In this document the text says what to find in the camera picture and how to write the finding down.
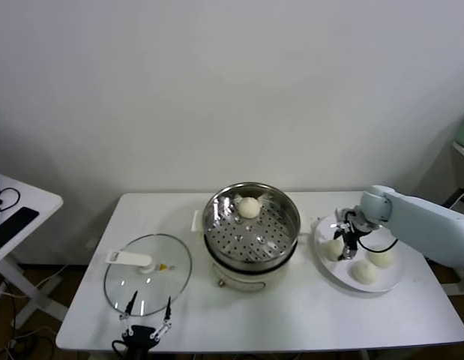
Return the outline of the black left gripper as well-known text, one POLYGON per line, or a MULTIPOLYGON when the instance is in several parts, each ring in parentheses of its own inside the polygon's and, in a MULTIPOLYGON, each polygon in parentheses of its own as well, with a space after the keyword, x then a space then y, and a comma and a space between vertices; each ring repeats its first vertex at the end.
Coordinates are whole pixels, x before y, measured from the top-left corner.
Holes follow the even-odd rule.
POLYGON ((138 291, 133 294, 131 300, 127 303, 124 313, 119 316, 119 319, 124 326, 122 339, 129 348, 152 348, 157 345, 157 341, 159 341, 172 327, 171 298, 168 298, 162 324, 156 329, 154 327, 143 325, 131 325, 130 315, 133 310, 137 294, 138 291))

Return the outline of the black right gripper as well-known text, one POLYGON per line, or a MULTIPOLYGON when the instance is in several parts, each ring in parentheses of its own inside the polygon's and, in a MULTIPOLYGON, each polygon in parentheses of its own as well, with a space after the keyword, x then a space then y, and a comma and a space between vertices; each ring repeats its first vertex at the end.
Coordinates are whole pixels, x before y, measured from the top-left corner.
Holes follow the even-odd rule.
POLYGON ((335 226, 333 240, 343 236, 343 242, 346 248, 338 256, 338 261, 352 260, 355 258, 355 251, 358 249, 358 234, 353 227, 349 227, 346 223, 338 223, 335 226))

